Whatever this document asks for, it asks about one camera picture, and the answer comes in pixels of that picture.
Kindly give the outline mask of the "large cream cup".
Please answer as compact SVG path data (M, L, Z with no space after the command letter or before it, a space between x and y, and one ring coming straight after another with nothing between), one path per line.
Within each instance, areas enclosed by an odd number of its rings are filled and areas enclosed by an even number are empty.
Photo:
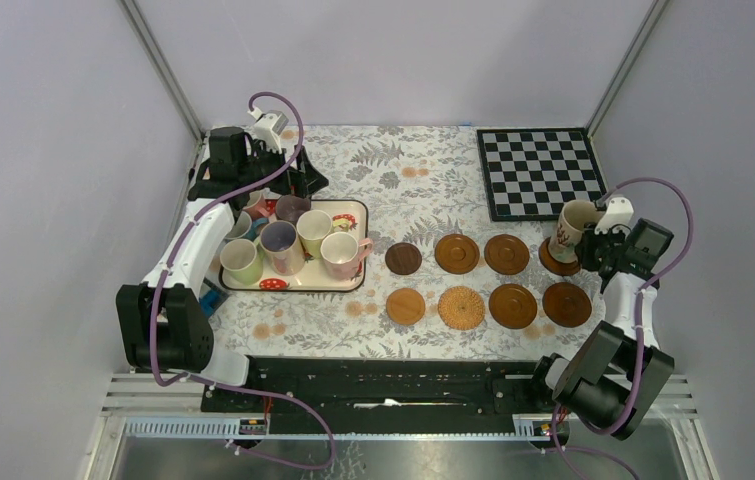
M588 200L566 203L548 240L548 254L557 262L568 264L577 261L576 247L583 237L587 224L596 224L603 212Z

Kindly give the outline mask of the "purple cup dark handle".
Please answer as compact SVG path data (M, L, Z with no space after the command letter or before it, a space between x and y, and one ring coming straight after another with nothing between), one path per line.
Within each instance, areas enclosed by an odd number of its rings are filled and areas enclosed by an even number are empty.
M312 208L309 198L296 195L281 196L275 205L275 215L279 221L286 221L296 225L298 219Z

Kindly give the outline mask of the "white cup yellow handle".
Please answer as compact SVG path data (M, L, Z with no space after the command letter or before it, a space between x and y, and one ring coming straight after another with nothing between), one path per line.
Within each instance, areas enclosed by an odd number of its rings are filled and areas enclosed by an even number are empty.
M305 253L313 258L321 257L320 248L331 233L349 232L355 219L349 214L330 215L322 210L310 210L302 214L296 224L296 231Z

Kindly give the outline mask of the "brown ridged wooden coaster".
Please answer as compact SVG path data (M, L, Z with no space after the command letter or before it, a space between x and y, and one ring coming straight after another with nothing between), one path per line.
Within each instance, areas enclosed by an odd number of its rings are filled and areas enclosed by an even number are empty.
M528 327L537 317L538 306L533 294L518 284L497 287L488 300L493 319L508 329Z

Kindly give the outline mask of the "black white chessboard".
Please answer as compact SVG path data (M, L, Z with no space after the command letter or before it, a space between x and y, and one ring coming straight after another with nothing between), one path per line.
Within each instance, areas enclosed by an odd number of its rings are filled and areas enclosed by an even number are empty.
M494 222L555 220L567 202L607 193L584 129L484 128L476 137Z

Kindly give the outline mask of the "white cup pink front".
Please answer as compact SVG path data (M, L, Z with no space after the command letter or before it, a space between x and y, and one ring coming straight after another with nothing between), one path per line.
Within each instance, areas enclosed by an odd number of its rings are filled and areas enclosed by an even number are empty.
M372 251L371 239L358 239L347 232L331 233L320 248L328 275L337 280L355 278L363 260Z

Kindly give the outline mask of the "woven rattan coaster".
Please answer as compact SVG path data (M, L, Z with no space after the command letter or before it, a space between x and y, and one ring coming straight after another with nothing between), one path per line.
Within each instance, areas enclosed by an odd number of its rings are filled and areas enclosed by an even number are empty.
M447 289L439 298L438 314L442 321L456 330L472 330L485 319L485 304L474 290L464 286Z

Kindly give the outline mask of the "dark walnut coaster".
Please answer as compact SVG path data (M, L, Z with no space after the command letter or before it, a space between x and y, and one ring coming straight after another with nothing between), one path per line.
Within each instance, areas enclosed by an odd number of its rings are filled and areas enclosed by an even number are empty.
M423 258L419 248L408 242L389 247L384 256L386 267L396 275L411 275L418 271Z

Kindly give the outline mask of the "light bamboo coaster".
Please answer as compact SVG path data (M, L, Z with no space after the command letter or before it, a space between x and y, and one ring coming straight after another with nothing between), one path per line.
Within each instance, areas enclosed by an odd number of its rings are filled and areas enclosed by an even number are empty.
M386 300L386 312L396 324L411 326L420 321L426 312L424 297L411 288L392 292Z

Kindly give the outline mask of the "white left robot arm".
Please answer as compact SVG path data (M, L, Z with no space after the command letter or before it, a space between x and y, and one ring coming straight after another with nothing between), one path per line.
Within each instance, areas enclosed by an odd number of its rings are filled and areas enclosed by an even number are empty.
M329 182L305 151L288 164L284 150L273 148L258 129L215 128L207 146L166 252L140 283L120 287L116 309L130 366L170 372L174 381L195 377L226 384L225 398L249 411L262 401L264 387L249 375L247 356L215 343L200 302L208 268L252 192L309 196Z

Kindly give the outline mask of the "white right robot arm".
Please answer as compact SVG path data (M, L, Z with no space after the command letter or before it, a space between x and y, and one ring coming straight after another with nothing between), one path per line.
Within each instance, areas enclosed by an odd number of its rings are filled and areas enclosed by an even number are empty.
M607 233L585 229L576 255L602 280L606 317L572 358L551 354L537 362L526 386L532 407L561 405L606 435L632 435L675 368L649 331L659 287L652 270L673 238L646 219Z

